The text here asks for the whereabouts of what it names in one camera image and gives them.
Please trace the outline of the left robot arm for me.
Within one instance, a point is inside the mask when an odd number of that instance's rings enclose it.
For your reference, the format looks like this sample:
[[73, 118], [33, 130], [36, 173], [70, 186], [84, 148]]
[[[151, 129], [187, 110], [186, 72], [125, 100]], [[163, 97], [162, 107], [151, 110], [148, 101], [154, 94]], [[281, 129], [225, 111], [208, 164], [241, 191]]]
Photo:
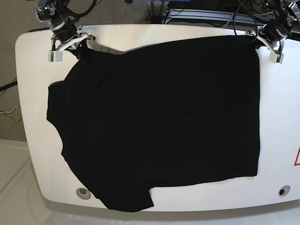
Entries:
[[238, 9], [233, 13], [232, 28], [234, 34], [237, 35], [235, 23], [236, 17], [240, 9], [243, 9], [246, 14], [253, 19], [254, 29], [247, 31], [248, 36], [252, 36], [252, 40], [246, 42], [252, 44], [256, 40], [270, 47], [277, 56], [282, 55], [284, 47], [283, 41], [286, 38], [293, 36], [293, 33], [300, 32], [300, 21], [294, 11], [288, 7], [288, 4], [283, 0], [263, 0], [263, 5], [270, 9], [273, 18], [269, 20], [260, 19], [258, 15], [254, 15], [243, 1], [239, 0]]

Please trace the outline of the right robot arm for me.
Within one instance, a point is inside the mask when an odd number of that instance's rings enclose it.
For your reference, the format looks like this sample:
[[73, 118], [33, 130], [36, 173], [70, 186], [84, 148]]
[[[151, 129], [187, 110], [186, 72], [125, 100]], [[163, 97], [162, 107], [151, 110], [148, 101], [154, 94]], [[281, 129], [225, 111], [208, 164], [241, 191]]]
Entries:
[[62, 62], [64, 51], [72, 53], [78, 60], [88, 60], [91, 56], [87, 40], [94, 41], [95, 36], [81, 32], [83, 27], [78, 22], [92, 11], [97, 1], [92, 1], [90, 7], [80, 14], [71, 11], [68, 4], [68, 0], [40, 0], [35, 9], [38, 20], [47, 23], [53, 32], [49, 62]]

